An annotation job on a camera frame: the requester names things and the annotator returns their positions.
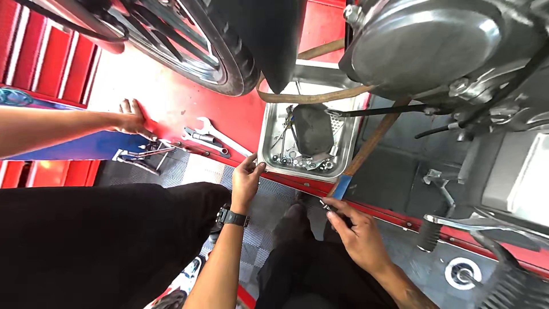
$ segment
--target hand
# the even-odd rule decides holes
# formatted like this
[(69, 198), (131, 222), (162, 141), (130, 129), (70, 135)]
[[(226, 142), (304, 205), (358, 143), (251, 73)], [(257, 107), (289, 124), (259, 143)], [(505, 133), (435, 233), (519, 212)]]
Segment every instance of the hand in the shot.
[(265, 170), (265, 162), (261, 162), (257, 167), (254, 160), (257, 153), (252, 154), (242, 161), (233, 172), (233, 196), (231, 211), (239, 214), (248, 214), (250, 202), (257, 193), (259, 185), (259, 176)]
[(347, 253), (355, 263), (373, 276), (393, 266), (372, 216), (333, 197), (323, 198), (322, 201), (351, 219), (353, 227), (348, 228), (338, 214), (333, 211), (327, 213), (328, 220), (339, 233)]
[(156, 141), (157, 137), (149, 130), (145, 129), (145, 117), (139, 106), (139, 102), (133, 99), (130, 103), (128, 99), (124, 99), (119, 106), (120, 121), (113, 131), (118, 131), (126, 134), (140, 134), (150, 141)]

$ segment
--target black watch strap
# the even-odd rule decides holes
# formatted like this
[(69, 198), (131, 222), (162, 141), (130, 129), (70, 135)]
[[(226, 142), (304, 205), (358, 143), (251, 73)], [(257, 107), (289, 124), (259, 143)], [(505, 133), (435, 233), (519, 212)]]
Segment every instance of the black watch strap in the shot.
[(217, 213), (217, 222), (230, 223), (240, 225), (241, 227), (247, 227), (250, 217), (243, 214), (234, 213), (228, 209), (222, 208)]

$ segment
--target motorcycle tire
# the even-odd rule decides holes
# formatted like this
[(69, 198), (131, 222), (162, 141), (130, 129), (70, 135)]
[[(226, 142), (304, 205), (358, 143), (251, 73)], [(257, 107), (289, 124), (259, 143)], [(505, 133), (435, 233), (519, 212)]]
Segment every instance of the motorcycle tire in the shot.
[(136, 39), (138, 33), (130, 29), (130, 42), (141, 52), (159, 63), (185, 76), (186, 78), (213, 91), (227, 96), (241, 96), (249, 93), (259, 80), (260, 71), (250, 51), (242, 43), (240, 37), (230, 24), (216, 12), (209, 0), (180, 0), (188, 15), (201, 28), (215, 50), (224, 78), (212, 82), (182, 69), (173, 60), (159, 54), (153, 46), (148, 46)]

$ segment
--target stainless steel tray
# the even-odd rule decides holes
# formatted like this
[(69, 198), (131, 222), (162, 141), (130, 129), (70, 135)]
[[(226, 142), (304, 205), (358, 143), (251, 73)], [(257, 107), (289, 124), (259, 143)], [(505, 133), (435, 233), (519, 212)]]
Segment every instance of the stainless steel tray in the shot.
[[(337, 64), (298, 60), (294, 70), (293, 81), (288, 84), (282, 93), (319, 95), (359, 85), (359, 83), (349, 80), (349, 78), (338, 69)], [(324, 103), (324, 105), (340, 111), (354, 111), (363, 107), (367, 96), (368, 94), (363, 93), (357, 97), (331, 101)], [(333, 167), (331, 169), (322, 170), (318, 168), (311, 169), (311, 164), (315, 161), (300, 157), (300, 153), (297, 150), (294, 137), (290, 130), (286, 132), (284, 151), (282, 151), (282, 139), (271, 149), (276, 138), (284, 129), (286, 108), (291, 105), (295, 104), (267, 103), (265, 106), (265, 114), (259, 140), (259, 150), (257, 152), (258, 162), (267, 163), (266, 171), (268, 172), (334, 183), (352, 160), (352, 152), (355, 148), (356, 135), (361, 118), (332, 118), (334, 140), (339, 146), (337, 155), (329, 159), (329, 162), (332, 163)], [(292, 162), (287, 164), (277, 162), (273, 156), (280, 156), (281, 153), (287, 159), (289, 159), (291, 155), (295, 155), (295, 158), (291, 158)]]

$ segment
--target human arm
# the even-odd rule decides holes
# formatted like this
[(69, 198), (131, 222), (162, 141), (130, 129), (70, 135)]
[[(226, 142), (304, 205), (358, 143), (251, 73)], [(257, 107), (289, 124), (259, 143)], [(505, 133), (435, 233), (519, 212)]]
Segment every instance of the human arm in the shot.
[(334, 206), (338, 213), (351, 219), (353, 226), (349, 228), (335, 212), (327, 213), (328, 220), (341, 236), (349, 256), (380, 283), (400, 309), (438, 309), (438, 306), (410, 281), (404, 271), (391, 262), (376, 226), (376, 220), (372, 216), (359, 212), (335, 198), (324, 198), (323, 202)]
[[(248, 215), (250, 202), (257, 193), (265, 163), (257, 167), (257, 153), (246, 158), (233, 172), (231, 211)], [(184, 309), (234, 309), (237, 301), (238, 272), (244, 228), (225, 224), (213, 251), (198, 276)]]
[(136, 100), (124, 100), (120, 113), (61, 111), (0, 106), (0, 158), (46, 148), (102, 130), (154, 135), (143, 126), (145, 118)]

